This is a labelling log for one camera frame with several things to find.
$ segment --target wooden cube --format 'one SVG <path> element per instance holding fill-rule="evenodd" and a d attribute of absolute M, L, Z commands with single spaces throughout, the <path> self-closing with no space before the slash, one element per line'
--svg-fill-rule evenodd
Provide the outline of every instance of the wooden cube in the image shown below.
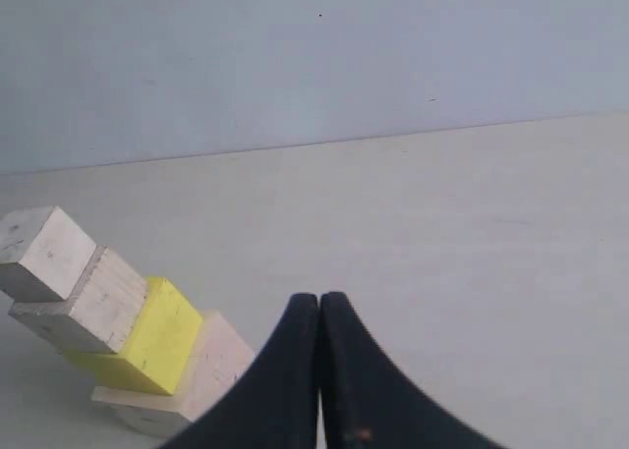
<path fill-rule="evenodd" d="M 9 315 L 61 350 L 118 353 L 146 300 L 146 281 L 114 251 L 98 247 L 64 302 L 15 302 Z"/>
<path fill-rule="evenodd" d="M 0 289 L 17 302 L 66 300 L 95 249 L 58 206 L 13 211 L 0 221 Z"/>
<path fill-rule="evenodd" d="M 163 277 L 149 277 L 148 297 L 118 354 L 64 351 L 71 363 L 109 387 L 158 395 L 175 393 L 197 339 L 201 315 Z"/>
<path fill-rule="evenodd" d="M 219 312 L 206 311 L 203 317 L 203 326 L 173 396 L 96 387 L 92 401 L 110 407 L 137 431 L 164 438 L 202 416 L 254 359 L 253 351 Z"/>

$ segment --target wooden block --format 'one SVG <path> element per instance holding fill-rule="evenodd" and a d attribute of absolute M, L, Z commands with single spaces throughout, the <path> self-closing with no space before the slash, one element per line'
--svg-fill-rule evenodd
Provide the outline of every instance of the wooden block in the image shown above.
<path fill-rule="evenodd" d="M 149 277 L 147 282 L 144 307 L 118 354 L 64 351 L 63 355 L 103 385 L 172 395 L 203 320 L 167 279 Z"/>
<path fill-rule="evenodd" d="M 146 281 L 114 251 L 98 247 L 64 302 L 15 302 L 9 315 L 61 350 L 118 353 L 146 300 Z"/>
<path fill-rule="evenodd" d="M 96 387 L 92 401 L 110 407 L 137 431 L 164 438 L 202 416 L 254 359 L 253 351 L 219 312 L 206 311 L 203 317 L 197 342 L 173 396 Z"/>
<path fill-rule="evenodd" d="M 60 302 L 72 293 L 95 242 L 58 206 L 0 221 L 0 289 L 16 302 Z"/>

